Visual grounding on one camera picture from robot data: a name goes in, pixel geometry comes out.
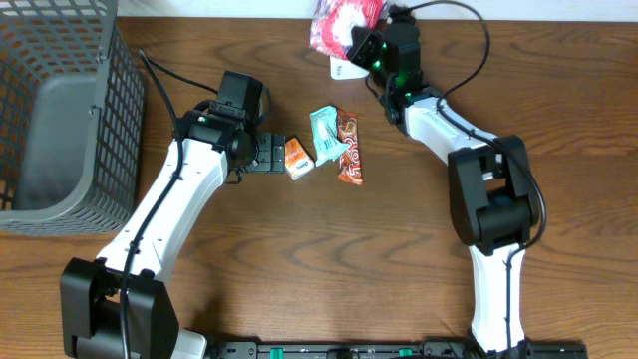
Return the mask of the purple snack box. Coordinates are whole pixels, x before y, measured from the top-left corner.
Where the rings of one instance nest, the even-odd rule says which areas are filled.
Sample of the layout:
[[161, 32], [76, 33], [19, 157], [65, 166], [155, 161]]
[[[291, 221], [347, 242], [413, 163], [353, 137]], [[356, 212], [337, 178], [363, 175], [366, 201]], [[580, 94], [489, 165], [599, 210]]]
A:
[[319, 0], [310, 27], [310, 47], [346, 60], [353, 46], [352, 29], [374, 27], [386, 3], [386, 0]]

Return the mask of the orange snack packet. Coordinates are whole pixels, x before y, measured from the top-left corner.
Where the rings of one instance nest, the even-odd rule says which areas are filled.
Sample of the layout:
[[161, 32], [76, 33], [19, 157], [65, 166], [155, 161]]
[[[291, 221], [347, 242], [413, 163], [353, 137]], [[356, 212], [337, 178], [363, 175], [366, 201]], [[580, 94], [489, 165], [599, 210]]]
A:
[[285, 169], [293, 180], [298, 180], [315, 169], [315, 163], [296, 138], [285, 143]]

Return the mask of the teal snack packet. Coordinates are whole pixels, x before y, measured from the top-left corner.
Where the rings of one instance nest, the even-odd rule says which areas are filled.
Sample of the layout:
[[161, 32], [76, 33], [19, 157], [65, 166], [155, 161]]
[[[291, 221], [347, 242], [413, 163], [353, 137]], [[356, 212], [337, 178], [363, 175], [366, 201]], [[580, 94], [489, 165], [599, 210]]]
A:
[[348, 149], [337, 136], [337, 109], [333, 106], [323, 107], [311, 113], [309, 119], [316, 152], [316, 166], [337, 160]]

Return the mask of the red-brown candy bar wrapper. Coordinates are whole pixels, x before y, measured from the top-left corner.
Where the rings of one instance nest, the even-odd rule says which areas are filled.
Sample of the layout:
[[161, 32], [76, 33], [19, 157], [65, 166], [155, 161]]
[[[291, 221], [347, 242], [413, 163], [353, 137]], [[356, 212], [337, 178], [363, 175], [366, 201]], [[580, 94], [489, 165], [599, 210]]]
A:
[[338, 179], [354, 185], [363, 184], [358, 140], [358, 115], [337, 110], [338, 139], [346, 146], [339, 157]]

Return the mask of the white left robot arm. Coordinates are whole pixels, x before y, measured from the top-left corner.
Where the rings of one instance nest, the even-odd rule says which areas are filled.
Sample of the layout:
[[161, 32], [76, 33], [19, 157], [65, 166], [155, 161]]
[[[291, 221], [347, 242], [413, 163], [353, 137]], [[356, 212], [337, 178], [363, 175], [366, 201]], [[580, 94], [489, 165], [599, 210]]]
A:
[[60, 280], [63, 345], [71, 358], [202, 358], [207, 338], [183, 329], [167, 285], [203, 207], [230, 174], [280, 174], [284, 136], [258, 132], [270, 92], [227, 71], [217, 96], [176, 121], [158, 177], [122, 231]]

